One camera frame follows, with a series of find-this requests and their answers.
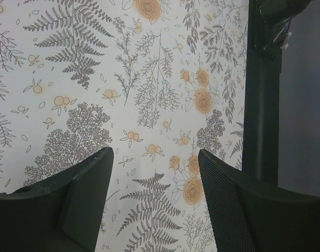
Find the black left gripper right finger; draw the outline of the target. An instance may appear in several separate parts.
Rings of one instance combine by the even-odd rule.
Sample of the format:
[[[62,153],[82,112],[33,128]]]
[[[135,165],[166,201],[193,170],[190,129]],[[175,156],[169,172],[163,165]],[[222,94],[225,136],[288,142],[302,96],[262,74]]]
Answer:
[[[320,251],[320,197],[266,184],[198,155],[218,251]]]

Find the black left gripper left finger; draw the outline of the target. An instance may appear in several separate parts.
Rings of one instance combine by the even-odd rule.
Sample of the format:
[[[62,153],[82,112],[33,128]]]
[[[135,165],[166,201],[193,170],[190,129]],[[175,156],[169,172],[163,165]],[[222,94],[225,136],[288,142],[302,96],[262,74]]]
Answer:
[[[49,178],[0,193],[0,251],[94,251],[113,159],[106,147]]]

